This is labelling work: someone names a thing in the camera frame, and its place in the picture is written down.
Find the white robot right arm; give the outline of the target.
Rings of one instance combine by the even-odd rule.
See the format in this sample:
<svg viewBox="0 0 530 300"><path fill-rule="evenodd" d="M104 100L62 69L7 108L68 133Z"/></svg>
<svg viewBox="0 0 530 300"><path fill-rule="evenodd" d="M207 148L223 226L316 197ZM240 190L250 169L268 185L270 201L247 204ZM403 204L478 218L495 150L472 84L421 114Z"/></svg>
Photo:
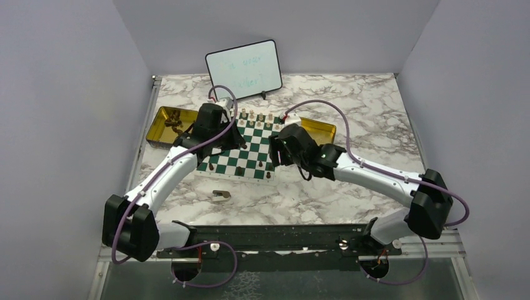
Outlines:
<svg viewBox="0 0 530 300"><path fill-rule="evenodd" d="M351 157L335 144L321 144L297 124L290 124L269 137L269 157L273 166L296 165L310 178L353 183L385 195L403 208L386 216L375 217L364 228L361 247L376 254L394 240L416 234L439 239L453 199L447 194L441 175L433 170L424 174L370 166Z"/></svg>

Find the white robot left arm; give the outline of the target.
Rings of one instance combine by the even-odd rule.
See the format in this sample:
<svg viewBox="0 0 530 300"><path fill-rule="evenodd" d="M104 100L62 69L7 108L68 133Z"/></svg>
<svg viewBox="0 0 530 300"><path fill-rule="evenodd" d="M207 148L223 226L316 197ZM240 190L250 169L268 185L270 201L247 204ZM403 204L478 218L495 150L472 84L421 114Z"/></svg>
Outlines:
<svg viewBox="0 0 530 300"><path fill-rule="evenodd" d="M213 149L240 148L240 135L229 100L203 104L191 130L173 142L162 163L123 196L113 194L104 206L102 243L111 254L145 261L156 250L173 248L180 256L196 250L192 229L180 221L157 224L156 214L176 186L209 156Z"/></svg>

